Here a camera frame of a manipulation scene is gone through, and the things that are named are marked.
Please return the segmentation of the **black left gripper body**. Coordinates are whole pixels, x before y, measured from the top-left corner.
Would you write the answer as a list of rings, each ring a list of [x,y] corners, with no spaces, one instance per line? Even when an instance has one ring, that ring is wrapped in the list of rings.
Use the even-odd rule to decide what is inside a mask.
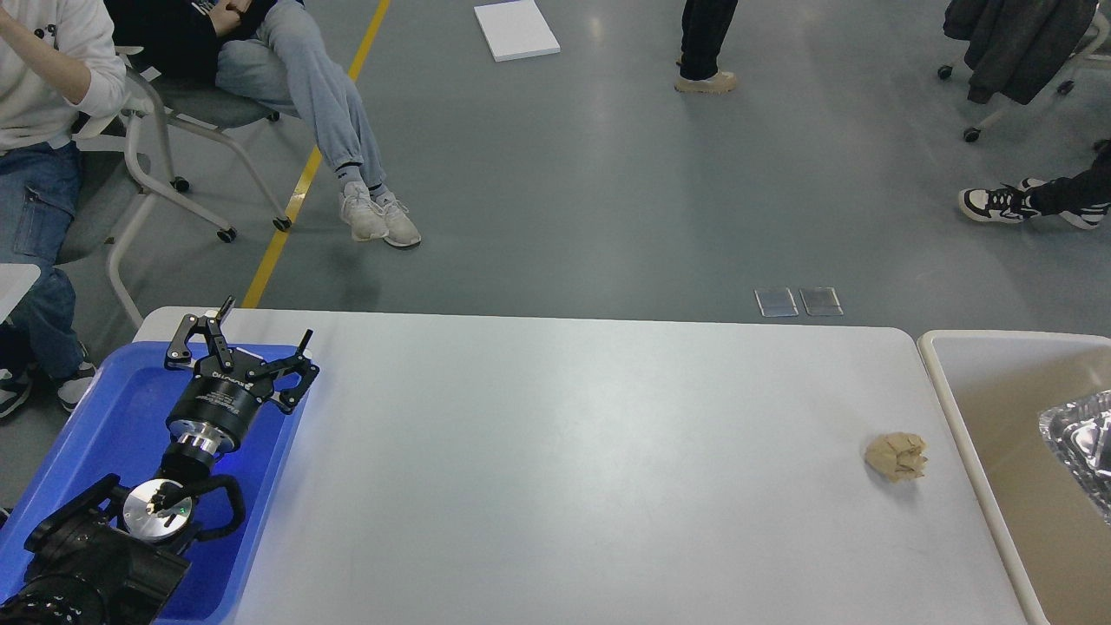
[[[226,371],[217,353],[190,363],[186,347],[168,347],[166,367],[192,369],[183,394],[166,419],[172,442],[191,444],[209,455],[234,452],[253,426],[258,410],[271,399],[286,369],[236,347]]]

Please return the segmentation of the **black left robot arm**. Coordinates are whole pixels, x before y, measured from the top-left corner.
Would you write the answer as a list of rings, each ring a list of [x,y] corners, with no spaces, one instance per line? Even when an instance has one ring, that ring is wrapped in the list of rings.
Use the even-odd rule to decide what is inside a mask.
[[[226,621],[320,372],[231,308],[106,360],[3,527],[4,624]]]

